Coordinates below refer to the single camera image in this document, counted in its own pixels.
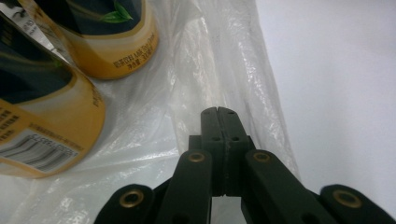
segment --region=plastic bag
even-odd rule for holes
[[[200,113],[238,113],[257,148],[274,152],[297,175],[276,84],[253,0],[152,0],[160,31],[153,58],[131,76],[93,80],[106,123],[72,169],[30,180],[0,176],[1,223],[93,223],[117,189],[155,188],[172,176]],[[219,198],[213,223],[243,223],[235,198]]]

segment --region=translucent plastic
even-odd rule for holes
[[[200,113],[238,113],[256,145],[297,175],[255,1],[150,1],[160,32],[153,58],[131,76],[93,80],[106,102],[105,128],[79,164],[30,180],[0,176],[0,223],[93,223],[128,184],[155,188],[171,177]],[[236,199],[216,199],[212,223],[243,223]]]

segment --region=white background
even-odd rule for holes
[[[396,217],[396,1],[257,0],[302,181]]]

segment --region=green logo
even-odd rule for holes
[[[103,16],[100,21],[109,23],[120,23],[128,20],[133,20],[134,18],[129,15],[128,11],[117,1],[114,1],[115,11],[107,13]]]

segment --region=can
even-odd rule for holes
[[[159,42],[147,0],[19,1],[61,54],[90,77],[131,74]]]
[[[91,82],[0,12],[0,174],[64,171],[90,151],[104,121]]]

